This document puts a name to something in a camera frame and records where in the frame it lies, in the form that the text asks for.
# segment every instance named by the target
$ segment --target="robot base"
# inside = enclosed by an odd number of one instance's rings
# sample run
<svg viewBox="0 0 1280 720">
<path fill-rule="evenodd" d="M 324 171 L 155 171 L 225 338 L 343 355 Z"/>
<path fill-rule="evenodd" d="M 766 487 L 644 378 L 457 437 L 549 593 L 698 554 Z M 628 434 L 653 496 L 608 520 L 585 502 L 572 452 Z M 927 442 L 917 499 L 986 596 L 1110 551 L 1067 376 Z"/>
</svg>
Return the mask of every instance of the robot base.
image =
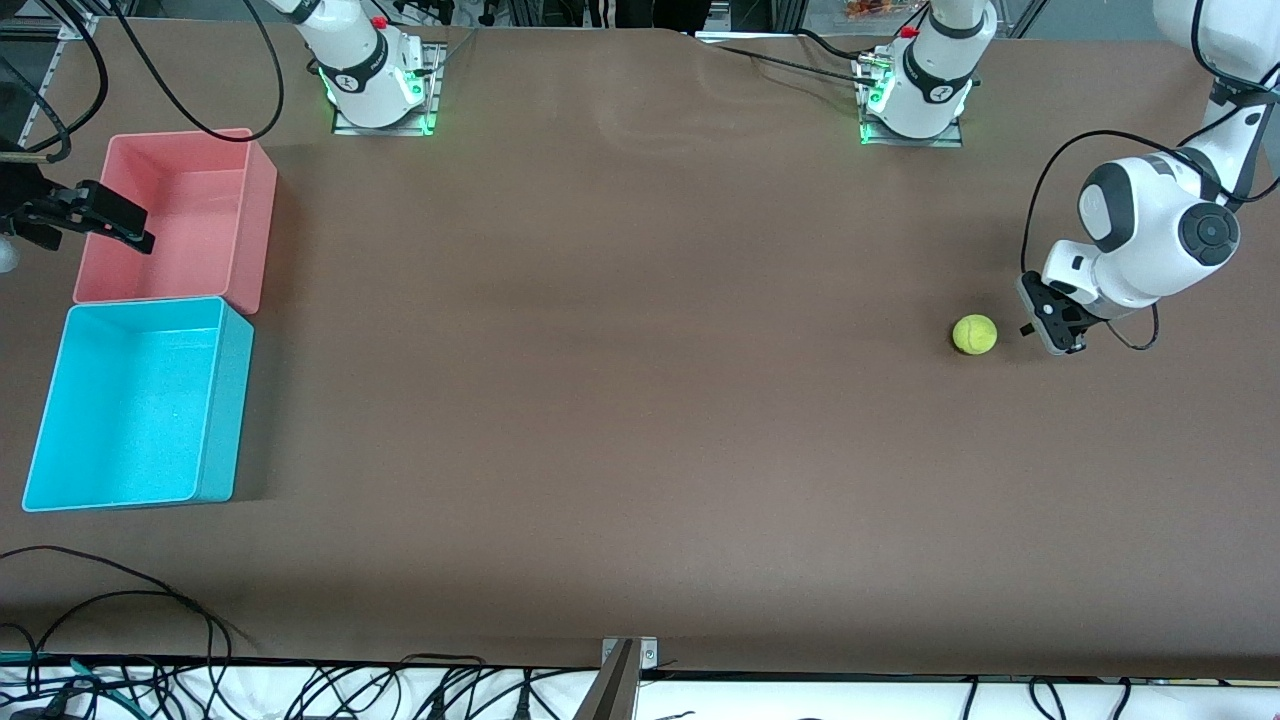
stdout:
<svg viewBox="0 0 1280 720">
<path fill-rule="evenodd" d="M 863 55 L 850 63 L 854 69 L 854 77 L 869 77 L 877 83 L 883 82 L 887 68 L 884 56 L 879 55 L 879 51 L 883 50 L 887 53 L 888 47 L 881 46 L 876 50 L 876 55 Z M 904 137 L 888 129 L 888 126 L 883 120 L 867 109 L 868 104 L 872 102 L 872 96 L 879 92 L 879 86 L 858 86 L 858 122 L 863 145 L 901 145 L 906 147 L 961 147 L 964 145 L 960 136 L 959 120 L 951 120 L 951 124 L 941 135 L 924 140 Z"/>
<path fill-rule="evenodd" d="M 448 45 L 444 42 L 424 42 L 421 63 L 417 67 L 431 70 L 425 77 L 419 78 L 420 88 L 425 95 L 422 102 L 408 111 L 398 122 L 380 128 L 360 127 L 348 120 L 342 111 L 334 110 L 334 135 L 371 135 L 393 137 L 421 137 L 435 135 L 435 117 L 440 109 L 440 92 L 444 88 L 444 58 Z"/>
</svg>

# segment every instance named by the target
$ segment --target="tennis ball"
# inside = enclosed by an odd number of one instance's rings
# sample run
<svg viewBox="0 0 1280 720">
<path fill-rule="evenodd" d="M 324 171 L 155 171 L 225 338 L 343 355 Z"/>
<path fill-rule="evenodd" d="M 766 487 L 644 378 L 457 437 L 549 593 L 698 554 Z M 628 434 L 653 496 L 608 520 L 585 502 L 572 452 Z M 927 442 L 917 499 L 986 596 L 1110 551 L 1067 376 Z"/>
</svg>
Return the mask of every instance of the tennis ball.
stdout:
<svg viewBox="0 0 1280 720">
<path fill-rule="evenodd" d="M 965 315 L 951 331 L 951 342 L 955 342 L 961 352 L 982 355 L 996 347 L 996 323 L 986 315 Z"/>
</svg>

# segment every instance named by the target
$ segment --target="brown table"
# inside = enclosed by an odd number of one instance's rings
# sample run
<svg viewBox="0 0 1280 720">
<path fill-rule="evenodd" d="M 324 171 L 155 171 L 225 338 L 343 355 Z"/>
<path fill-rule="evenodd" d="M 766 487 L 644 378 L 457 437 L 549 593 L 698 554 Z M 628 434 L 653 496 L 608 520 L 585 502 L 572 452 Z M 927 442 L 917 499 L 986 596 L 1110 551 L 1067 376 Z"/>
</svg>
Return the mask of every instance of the brown table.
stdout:
<svg viewBox="0 0 1280 720">
<path fill-rule="evenodd" d="M 264 122 L 251 26 L 138 24 L 198 117 Z M 99 37 L 111 95 L 63 182 L 114 133 L 187 127 Z M 69 238 L 0 277 L 3 546 L 160 575 L 247 655 L 590 664 L 636 633 L 676 667 L 1275 674 L 1280 202 L 1162 305 L 1153 352 L 1016 333 L 1044 159 L 1097 127 L 1193 129 L 1188 53 L 997 42 L 966 147 L 928 151 L 860 146 L 838 83 L 660 31 L 484 31 L 435 137 L 338 138 L 301 38 L 273 37 L 288 105 L 234 501 L 19 509 Z M 93 87 L 73 47 L 52 102 Z M 1088 169 L 1132 152 L 1064 158 L 1036 263 L 1080 237 Z M 980 359 L 947 345 L 975 311 L 1004 333 Z M 0 615 L 35 625 L 128 587 L 56 557 L 0 578 Z M 202 652 L 191 615 L 119 602 L 51 648 Z"/>
</svg>

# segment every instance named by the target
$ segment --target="metal post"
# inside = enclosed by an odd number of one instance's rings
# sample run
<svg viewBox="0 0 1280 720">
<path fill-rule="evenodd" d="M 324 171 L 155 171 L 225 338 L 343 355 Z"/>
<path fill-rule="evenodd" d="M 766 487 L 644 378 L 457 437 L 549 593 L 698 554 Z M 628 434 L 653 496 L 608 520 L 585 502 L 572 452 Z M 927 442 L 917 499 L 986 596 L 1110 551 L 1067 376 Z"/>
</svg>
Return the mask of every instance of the metal post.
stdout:
<svg viewBox="0 0 1280 720">
<path fill-rule="evenodd" d="M 635 720 L 641 656 L 640 638 L 620 639 L 591 682 L 573 720 Z"/>
</svg>

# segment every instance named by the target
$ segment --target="pink bin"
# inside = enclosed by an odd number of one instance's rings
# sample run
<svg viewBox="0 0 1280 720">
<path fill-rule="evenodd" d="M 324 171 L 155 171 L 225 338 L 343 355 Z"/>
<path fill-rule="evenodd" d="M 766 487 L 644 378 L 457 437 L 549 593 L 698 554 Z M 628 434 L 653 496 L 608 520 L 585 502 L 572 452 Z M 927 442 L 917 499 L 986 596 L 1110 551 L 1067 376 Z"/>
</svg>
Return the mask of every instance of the pink bin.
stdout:
<svg viewBox="0 0 1280 720">
<path fill-rule="evenodd" d="M 215 295 L 242 315 L 257 313 L 275 201 L 275 165 L 257 142 L 198 131 L 118 135 L 106 147 L 102 184 L 146 208 L 156 245 L 142 255 L 91 234 L 76 302 Z"/>
</svg>

